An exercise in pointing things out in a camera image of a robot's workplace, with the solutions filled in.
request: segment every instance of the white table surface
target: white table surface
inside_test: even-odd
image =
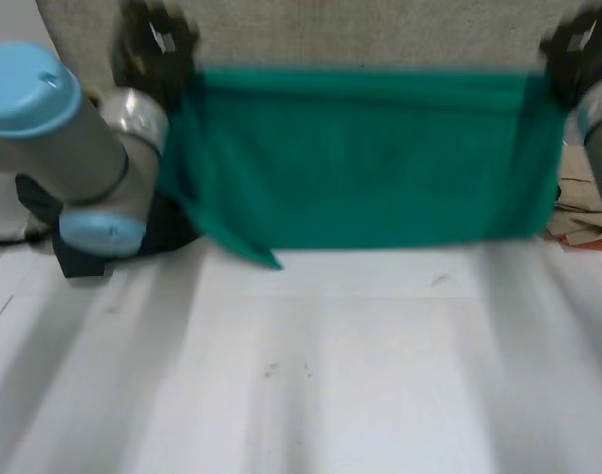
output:
[[[0,474],[602,474],[602,254],[0,259]]]

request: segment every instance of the green cloth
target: green cloth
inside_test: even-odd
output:
[[[160,185],[222,246],[380,249],[528,237],[566,113],[547,78],[211,68],[171,119]]]

